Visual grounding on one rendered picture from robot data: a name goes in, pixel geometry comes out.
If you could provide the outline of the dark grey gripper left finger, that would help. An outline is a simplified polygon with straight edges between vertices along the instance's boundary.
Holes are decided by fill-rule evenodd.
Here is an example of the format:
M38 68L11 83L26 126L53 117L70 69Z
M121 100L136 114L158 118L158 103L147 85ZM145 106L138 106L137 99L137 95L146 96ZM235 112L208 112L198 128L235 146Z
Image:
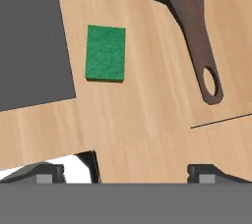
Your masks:
M0 184L65 184L63 164L39 162L26 165L0 180Z

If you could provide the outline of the green sponge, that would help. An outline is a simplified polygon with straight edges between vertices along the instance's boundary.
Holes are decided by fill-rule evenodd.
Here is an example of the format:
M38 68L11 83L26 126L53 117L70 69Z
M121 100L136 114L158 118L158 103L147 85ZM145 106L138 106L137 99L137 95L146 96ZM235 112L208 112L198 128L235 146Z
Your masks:
M88 81L124 81L126 29L88 26L85 78Z

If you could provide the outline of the dark brown frying pan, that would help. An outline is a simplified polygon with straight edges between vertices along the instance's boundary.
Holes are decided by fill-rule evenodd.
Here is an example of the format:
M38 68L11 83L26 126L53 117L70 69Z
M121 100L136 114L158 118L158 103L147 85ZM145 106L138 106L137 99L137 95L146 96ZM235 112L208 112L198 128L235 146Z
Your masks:
M156 0L168 7L186 40L203 100L218 104L223 99L221 81L209 41L204 0Z

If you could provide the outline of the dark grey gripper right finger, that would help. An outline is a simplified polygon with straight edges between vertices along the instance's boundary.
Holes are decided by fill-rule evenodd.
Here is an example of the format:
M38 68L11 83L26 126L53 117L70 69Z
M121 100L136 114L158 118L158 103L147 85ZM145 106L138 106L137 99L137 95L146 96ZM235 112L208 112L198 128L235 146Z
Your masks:
M188 184L250 184L250 181L225 174L213 164L189 164L187 173Z

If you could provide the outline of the grey sink basin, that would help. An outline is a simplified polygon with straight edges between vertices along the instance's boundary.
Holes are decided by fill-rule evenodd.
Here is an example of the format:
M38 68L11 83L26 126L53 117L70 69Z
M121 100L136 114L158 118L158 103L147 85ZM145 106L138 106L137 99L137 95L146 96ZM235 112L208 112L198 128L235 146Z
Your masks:
M59 0L0 0L0 111L75 96Z

